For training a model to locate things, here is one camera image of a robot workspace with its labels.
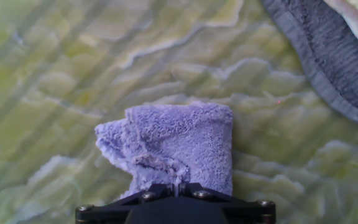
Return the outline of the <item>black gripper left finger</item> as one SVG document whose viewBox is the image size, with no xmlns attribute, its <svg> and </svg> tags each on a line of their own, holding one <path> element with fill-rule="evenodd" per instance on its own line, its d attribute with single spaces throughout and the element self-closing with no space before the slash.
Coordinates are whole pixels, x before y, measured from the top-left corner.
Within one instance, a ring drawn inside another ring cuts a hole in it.
<svg viewBox="0 0 358 224">
<path fill-rule="evenodd" d="M 96 207 L 92 204 L 81 205 L 75 209 L 76 224 L 124 223 L 133 208 L 139 208 L 147 202 L 173 197 L 173 184 L 152 184 L 148 189 L 141 190 L 113 203 Z"/>
</svg>

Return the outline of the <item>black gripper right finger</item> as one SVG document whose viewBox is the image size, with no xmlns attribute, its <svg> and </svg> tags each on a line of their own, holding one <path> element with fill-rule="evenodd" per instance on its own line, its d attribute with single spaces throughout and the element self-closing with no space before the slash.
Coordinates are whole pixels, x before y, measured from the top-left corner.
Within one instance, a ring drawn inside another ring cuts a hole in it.
<svg viewBox="0 0 358 224">
<path fill-rule="evenodd" d="M 206 202 L 222 212 L 228 223 L 275 224 L 275 202 L 259 199 L 253 202 L 235 198 L 216 190 L 203 187 L 199 183 L 182 183 L 178 186 L 178 196 Z"/>
</svg>

